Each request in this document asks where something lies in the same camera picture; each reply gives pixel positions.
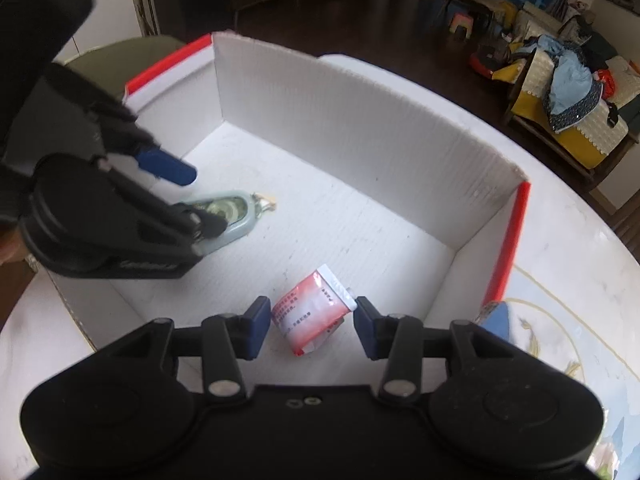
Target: crumpled packet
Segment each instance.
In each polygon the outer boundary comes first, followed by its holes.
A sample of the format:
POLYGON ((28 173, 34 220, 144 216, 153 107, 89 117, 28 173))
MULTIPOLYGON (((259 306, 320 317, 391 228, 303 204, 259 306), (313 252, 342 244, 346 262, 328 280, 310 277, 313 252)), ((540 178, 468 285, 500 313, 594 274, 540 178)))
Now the crumpled packet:
POLYGON ((300 356, 322 345, 356 307, 351 294, 323 265, 275 304, 271 318, 300 356))

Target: red bag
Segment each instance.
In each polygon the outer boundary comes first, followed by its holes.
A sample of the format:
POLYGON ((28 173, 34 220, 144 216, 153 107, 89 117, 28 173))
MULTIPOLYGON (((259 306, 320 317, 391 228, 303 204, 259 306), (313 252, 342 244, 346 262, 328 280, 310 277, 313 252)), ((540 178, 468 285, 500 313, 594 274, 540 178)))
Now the red bag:
POLYGON ((605 101, 616 93, 616 82, 608 68, 596 70, 596 72, 593 73, 593 78, 596 81, 602 81, 604 85, 602 88, 602 98, 605 101))

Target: metal screw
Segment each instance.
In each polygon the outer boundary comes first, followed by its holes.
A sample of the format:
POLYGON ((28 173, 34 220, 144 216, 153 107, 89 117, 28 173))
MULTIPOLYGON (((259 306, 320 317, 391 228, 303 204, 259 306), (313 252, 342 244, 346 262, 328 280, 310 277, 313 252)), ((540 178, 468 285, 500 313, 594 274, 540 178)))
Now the metal screw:
POLYGON ((305 397, 305 404, 307 406, 317 406, 322 404, 322 399, 320 397, 305 397))
POLYGON ((386 382, 382 388, 394 397, 408 397, 416 390, 415 384, 404 379, 393 379, 386 382))
POLYGON ((285 405, 288 408, 292 408, 294 410, 297 410, 299 408, 302 408, 302 406, 304 406, 304 404, 300 399, 287 399, 287 402, 285 402, 285 405))
POLYGON ((211 395, 216 397, 233 397, 240 392, 240 384, 235 381, 228 381, 222 379, 221 381, 215 381, 207 388, 211 395))

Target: white cardboard box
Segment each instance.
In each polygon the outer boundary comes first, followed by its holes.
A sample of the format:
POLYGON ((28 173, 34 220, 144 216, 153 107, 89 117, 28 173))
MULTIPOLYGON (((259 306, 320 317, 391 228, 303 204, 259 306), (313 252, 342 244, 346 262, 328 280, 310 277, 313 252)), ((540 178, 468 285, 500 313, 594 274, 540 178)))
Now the white cardboard box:
MULTIPOLYGON (((438 110, 322 60, 231 33, 204 36, 131 81, 126 104, 164 149, 198 168, 181 188, 116 164, 176 202, 244 189, 278 209, 180 280, 54 280, 97 347, 155 317, 193 326, 275 304, 328 264, 383 314, 430 326, 473 319, 502 299, 529 184, 519 167, 438 110)), ((429 364, 423 389, 444 377, 429 364)), ((181 380, 201 388, 197 362, 181 380)), ((255 383, 377 386, 351 320, 322 348, 295 357, 272 327, 255 383)))

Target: white table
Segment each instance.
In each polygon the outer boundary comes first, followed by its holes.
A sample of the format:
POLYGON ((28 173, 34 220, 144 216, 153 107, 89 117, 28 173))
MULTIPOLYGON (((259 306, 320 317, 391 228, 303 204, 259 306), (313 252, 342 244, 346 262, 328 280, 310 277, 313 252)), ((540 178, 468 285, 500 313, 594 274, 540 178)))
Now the white table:
MULTIPOLYGON (((595 327, 603 343, 637 375, 640 354, 640 268, 607 225, 543 164, 503 134, 457 105, 377 67, 345 56, 325 56, 341 66, 392 87, 408 98, 436 107, 451 121, 473 131, 516 162, 532 183, 524 230, 516 253, 519 272, 532 277, 570 308, 584 324, 595 327)), ((21 478, 33 465, 17 431, 21 399, 30 388, 90 352, 46 275, 30 285, 2 332, 0 398, 2 407, 0 477, 21 478), (26 329, 21 323, 29 321, 26 329)))
POLYGON ((604 343, 640 374, 640 267, 586 202, 512 140, 445 98, 347 56, 321 59, 437 108, 516 162, 532 187, 515 265, 597 328, 604 343))

